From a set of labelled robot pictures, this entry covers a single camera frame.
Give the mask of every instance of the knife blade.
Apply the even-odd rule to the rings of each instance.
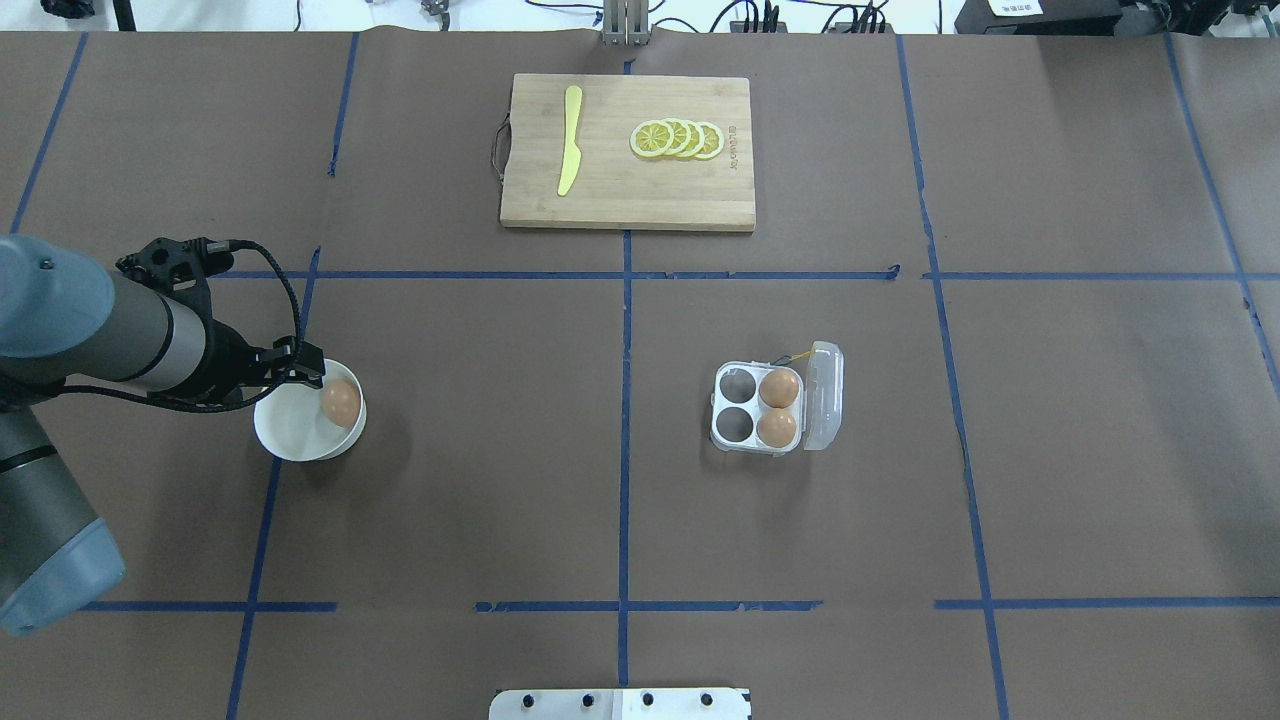
[[[564,88],[564,156],[561,159],[561,183],[556,193],[561,197],[568,193],[577,179],[577,168],[582,163],[582,151],[577,149],[577,118],[582,113],[582,88],[571,85]]]

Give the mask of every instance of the brown egg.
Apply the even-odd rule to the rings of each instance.
[[[778,368],[760,383],[760,400],[769,407],[790,407],[800,395],[800,379],[794,370]]]
[[[796,437],[796,419],[786,410],[769,410],[755,425],[755,433],[769,447],[786,447]]]
[[[360,418],[360,391],[346,378],[330,380],[320,391],[320,409],[339,428],[355,428]]]

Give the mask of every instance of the lemon slice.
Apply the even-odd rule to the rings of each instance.
[[[692,158],[703,149],[703,142],[705,142],[705,132],[700,123],[686,122],[685,124],[689,126],[689,142],[676,152],[676,158]]]
[[[640,123],[631,131],[631,151],[641,158],[658,158],[671,150],[676,131],[664,120]]]
[[[675,156],[677,152],[689,147],[689,138],[692,136],[689,122],[681,120],[680,118],[663,118],[662,122],[671,126],[672,132],[676,133],[676,138],[671,141],[671,147],[668,147],[663,155]]]
[[[724,133],[716,123],[698,123],[698,127],[703,131],[703,146],[698,149],[694,158],[710,160],[719,155],[721,150],[724,150]]]

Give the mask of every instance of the transparent lid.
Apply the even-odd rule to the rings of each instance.
[[[804,448],[826,450],[840,432],[845,409],[845,354],[836,343],[814,341],[804,382]]]

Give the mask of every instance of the wooden cutting board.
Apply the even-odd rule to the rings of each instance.
[[[577,178],[561,197],[564,90],[582,88]],[[645,120],[716,123],[724,149],[710,160],[641,159],[631,131]],[[511,156],[502,224],[751,232],[751,91],[746,78],[517,74],[511,94]]]

